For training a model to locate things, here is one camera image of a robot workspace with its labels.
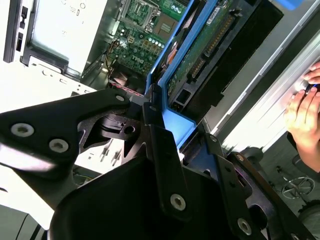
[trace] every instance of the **silver screw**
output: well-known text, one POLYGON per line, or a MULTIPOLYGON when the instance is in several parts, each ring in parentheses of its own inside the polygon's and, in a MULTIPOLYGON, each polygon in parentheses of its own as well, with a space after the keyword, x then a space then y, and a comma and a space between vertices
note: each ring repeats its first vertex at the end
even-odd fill
POLYGON ((238 222, 238 226, 242 230, 242 232, 244 232, 246 235, 250 236, 252 233, 252 230, 251 230, 249 223, 247 223, 247 221, 244 220, 243 218, 239 218, 237 222, 238 222))
POLYGON ((210 135, 210 138, 211 138, 212 141, 217 142, 217 139, 215 138, 215 136, 210 135))
POLYGON ((64 153, 69 149, 69 144, 62 139, 56 138, 49 142, 49 148, 56 153, 64 153))
POLYGON ((150 106, 149 108, 155 112, 157 111, 157 109, 154 106, 150 106))
POLYGON ((170 202, 171 202, 171 205, 179 211, 183 211, 186 208, 186 201, 179 194, 176 194, 176 193, 172 194, 170 197, 170 202))
POLYGON ((291 233, 291 237, 292 237, 293 240, 300 240, 300 239, 298 238, 298 236, 295 235, 294 233, 291 233))
POLYGON ((34 127, 27 123, 16 123, 11 127, 11 133, 21 138, 29 137, 34 132, 34 127))
POLYGON ((123 96, 120 96, 120 95, 115 96, 115 98, 118 99, 121 102, 123 102, 125 100, 125 98, 123 96))
POLYGON ((236 158, 239 159, 241 162, 244 161, 244 158, 243 158, 241 155, 239 155, 239 154, 236 155, 236 158))

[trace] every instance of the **black plastic bracket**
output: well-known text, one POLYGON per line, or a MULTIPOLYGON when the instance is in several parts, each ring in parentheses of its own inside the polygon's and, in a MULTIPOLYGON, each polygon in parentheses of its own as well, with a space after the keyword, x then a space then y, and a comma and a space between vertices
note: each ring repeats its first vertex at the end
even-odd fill
MULTIPOLYGON (((94 124, 107 115, 122 114, 129 107, 129 99, 122 94, 114 89, 106 89, 4 112, 0 114, 1 144, 32 155, 39 160, 39 166, 45 162, 47 167, 37 169, 34 174, 44 178, 65 177, 78 154, 92 146, 86 142, 94 124), (30 125, 34 129, 33 134, 28 137, 14 134, 12 127, 19 123, 30 125), (54 139, 65 141, 67 150, 53 151, 49 143, 54 139)), ((101 136, 97 138, 100 145, 110 140, 101 140, 101 136)), ((28 172, 19 159, 10 162, 0 159, 0 163, 28 172)))
POLYGON ((252 194, 246 200, 248 207, 259 205, 266 214, 269 239, 292 239, 294 235, 299 239, 315 240, 244 155, 231 152, 227 159, 252 188, 252 194))

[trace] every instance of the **white sticker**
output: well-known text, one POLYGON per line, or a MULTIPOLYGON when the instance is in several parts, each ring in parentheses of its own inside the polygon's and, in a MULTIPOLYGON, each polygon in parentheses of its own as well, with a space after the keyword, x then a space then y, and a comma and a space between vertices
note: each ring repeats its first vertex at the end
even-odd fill
POLYGON ((215 17, 217 16, 218 12, 220 11, 221 7, 216 7, 213 10, 213 13, 211 14, 211 16, 209 17, 208 21, 206 21, 206 24, 210 25, 212 23, 212 21, 215 19, 215 17))

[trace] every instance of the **chair wheel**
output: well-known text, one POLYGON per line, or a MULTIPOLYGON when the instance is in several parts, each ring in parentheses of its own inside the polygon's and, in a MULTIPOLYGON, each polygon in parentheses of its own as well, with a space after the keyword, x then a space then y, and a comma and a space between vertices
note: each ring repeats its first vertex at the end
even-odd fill
POLYGON ((315 181, 307 176, 301 176, 288 181, 282 188, 282 195, 287 199, 298 199, 300 193, 308 195, 315 188, 315 181))

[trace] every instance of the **floor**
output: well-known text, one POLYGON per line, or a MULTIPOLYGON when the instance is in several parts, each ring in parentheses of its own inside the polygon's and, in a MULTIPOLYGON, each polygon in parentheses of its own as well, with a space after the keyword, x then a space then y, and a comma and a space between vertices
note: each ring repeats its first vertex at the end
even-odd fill
MULTIPOLYGON (((266 172, 268 179, 275 184, 277 192, 280 192, 285 184, 285 181, 276 170, 277 166, 281 166, 284 171, 288 172, 292 176, 292 178, 305 176, 292 164, 292 159, 297 154, 297 151, 288 142, 285 135, 264 153, 264 157, 260 164, 266 172)), ((293 213, 298 216, 298 211, 305 203, 300 198, 288 199, 281 193, 279 195, 293 213)), ((308 195, 308 197, 310 200, 320 199, 320 183, 315 184, 314 190, 308 195)), ((308 217, 305 221, 305 225, 315 237, 320 239, 320 213, 314 214, 312 217, 308 217)))

